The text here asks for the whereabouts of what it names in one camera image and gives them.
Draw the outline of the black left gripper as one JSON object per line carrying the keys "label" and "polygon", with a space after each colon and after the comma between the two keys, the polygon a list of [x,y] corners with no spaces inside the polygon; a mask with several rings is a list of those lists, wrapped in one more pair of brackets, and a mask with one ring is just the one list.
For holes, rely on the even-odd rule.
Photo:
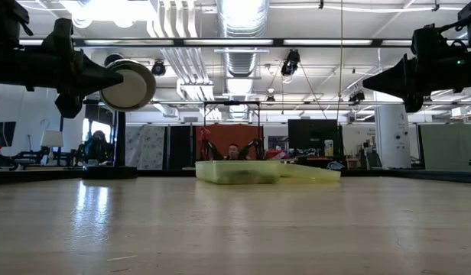
{"label": "black left gripper", "polygon": [[123,82],[123,75],[93,62],[82,50],[59,53],[56,50],[29,49],[28,91],[36,87],[55,88],[55,105],[64,118],[75,118],[83,107],[83,97]]}

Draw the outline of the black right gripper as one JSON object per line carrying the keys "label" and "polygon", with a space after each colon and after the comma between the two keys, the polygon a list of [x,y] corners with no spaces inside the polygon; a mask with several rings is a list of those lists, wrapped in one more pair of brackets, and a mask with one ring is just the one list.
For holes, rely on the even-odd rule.
{"label": "black right gripper", "polygon": [[465,88],[465,52],[418,53],[412,59],[405,54],[392,68],[364,79],[363,87],[401,98],[407,113],[418,112],[424,96],[415,94]]}

